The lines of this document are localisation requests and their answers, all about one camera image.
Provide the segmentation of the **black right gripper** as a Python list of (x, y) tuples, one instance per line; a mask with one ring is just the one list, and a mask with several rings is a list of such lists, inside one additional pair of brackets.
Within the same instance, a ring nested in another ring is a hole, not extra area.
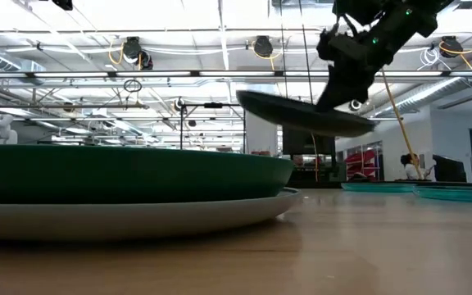
[(336, 25), (322, 31), (316, 50), (320, 59), (333, 64), (315, 109), (326, 112), (353, 100), (365, 102), (374, 75), (393, 62), (403, 45), (402, 24), (377, 24), (354, 35), (339, 33)]

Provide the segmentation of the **black plastic plate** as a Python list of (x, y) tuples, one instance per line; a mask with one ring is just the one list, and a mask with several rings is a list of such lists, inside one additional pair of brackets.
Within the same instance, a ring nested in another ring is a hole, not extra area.
[(338, 110), (317, 111), (316, 105), (270, 93), (238, 90), (240, 106), (276, 125), (329, 137), (354, 138), (374, 131), (376, 123)]

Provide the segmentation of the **small teal transparent plate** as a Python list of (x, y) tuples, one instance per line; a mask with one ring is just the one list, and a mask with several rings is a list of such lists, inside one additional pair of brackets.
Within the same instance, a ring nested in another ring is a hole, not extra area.
[(341, 183), (342, 189), (363, 193), (411, 193), (414, 184), (408, 183)]
[(461, 186), (415, 186), (417, 197), (454, 202), (472, 202), (472, 187)]

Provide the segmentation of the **large dark green plate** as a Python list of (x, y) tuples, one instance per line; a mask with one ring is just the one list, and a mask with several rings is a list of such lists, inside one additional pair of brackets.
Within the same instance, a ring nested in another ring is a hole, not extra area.
[(0, 145), (0, 204), (136, 204), (273, 197), (293, 163), (160, 148)]

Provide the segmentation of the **black monitor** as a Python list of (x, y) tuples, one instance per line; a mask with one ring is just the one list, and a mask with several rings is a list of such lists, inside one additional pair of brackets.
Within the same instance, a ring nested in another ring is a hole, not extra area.
[(311, 134), (297, 129), (283, 129), (283, 154), (288, 155), (331, 155), (335, 152), (334, 137)]

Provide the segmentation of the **red storage rack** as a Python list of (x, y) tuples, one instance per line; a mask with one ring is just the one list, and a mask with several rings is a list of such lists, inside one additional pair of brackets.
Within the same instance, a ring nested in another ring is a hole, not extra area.
[(348, 180), (367, 178), (371, 181), (380, 180), (379, 152), (373, 148), (354, 152), (345, 158)]

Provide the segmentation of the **person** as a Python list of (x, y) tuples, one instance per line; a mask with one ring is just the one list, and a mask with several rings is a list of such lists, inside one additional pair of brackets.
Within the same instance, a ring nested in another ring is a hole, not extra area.
[(431, 169), (420, 167), (420, 159), (416, 154), (404, 154), (401, 156), (400, 162), (404, 166), (408, 180), (426, 180), (431, 173)]

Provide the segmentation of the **long ceiling light strip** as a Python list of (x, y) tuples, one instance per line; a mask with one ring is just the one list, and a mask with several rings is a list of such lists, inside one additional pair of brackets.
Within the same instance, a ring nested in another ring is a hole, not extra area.
[[(167, 78), (167, 77), (234, 77), (234, 78), (262, 78), (262, 77), (288, 77), (302, 78), (316, 77), (327, 78), (327, 70), (318, 71), (272, 71), (272, 70), (159, 70), (159, 71), (92, 71), (92, 72), (0, 72), (0, 79), (19, 79), (19, 78)], [(387, 78), (447, 78), (447, 77), (472, 77), (472, 70), (391, 70), (386, 71)]]

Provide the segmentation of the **black office chair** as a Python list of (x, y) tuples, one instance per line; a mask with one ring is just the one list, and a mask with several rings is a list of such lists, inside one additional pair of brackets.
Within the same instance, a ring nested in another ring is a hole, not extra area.
[(466, 183), (467, 177), (461, 161), (433, 154), (434, 174), (438, 182)]

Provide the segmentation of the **large grey plastic plate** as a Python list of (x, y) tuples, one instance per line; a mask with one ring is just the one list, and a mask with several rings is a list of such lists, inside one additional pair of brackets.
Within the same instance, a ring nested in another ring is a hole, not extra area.
[(274, 219), (301, 198), (284, 188), (273, 197), (209, 202), (0, 204), (0, 239), (120, 241), (204, 234)]

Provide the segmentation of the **white humanoid figure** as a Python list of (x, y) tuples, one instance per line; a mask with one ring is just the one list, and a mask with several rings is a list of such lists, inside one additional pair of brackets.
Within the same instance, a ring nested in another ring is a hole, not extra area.
[(17, 144), (18, 134), (11, 128), (14, 116), (0, 114), (0, 144)]

